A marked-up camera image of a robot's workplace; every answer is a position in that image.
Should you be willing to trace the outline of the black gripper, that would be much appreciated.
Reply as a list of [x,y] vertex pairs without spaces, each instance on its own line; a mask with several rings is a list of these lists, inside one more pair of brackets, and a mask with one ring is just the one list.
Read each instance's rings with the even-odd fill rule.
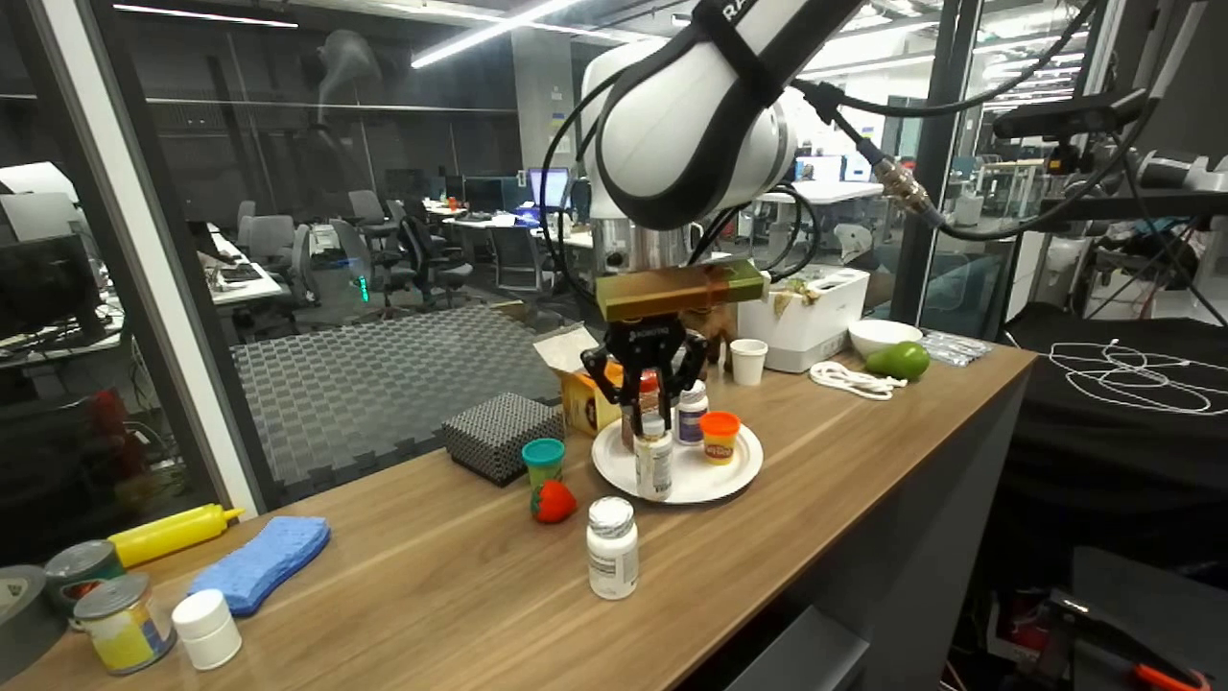
[[660,367],[660,417],[663,426],[674,426],[681,394],[704,378],[706,343],[674,315],[657,315],[642,324],[615,324],[602,347],[582,350],[578,365],[596,393],[617,411],[620,433],[632,433],[629,378],[642,378],[646,367]]

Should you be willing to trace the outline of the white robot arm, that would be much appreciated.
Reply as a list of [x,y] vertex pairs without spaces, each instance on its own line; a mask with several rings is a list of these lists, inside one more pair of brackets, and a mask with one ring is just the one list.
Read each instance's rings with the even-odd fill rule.
[[[600,196],[637,231],[687,231],[778,186],[798,145],[789,117],[805,104],[798,73],[865,3],[697,0],[668,42],[602,53],[591,90]],[[751,261],[600,278],[608,333],[582,367],[632,439],[657,439],[704,378],[706,343],[683,315],[762,293]]]

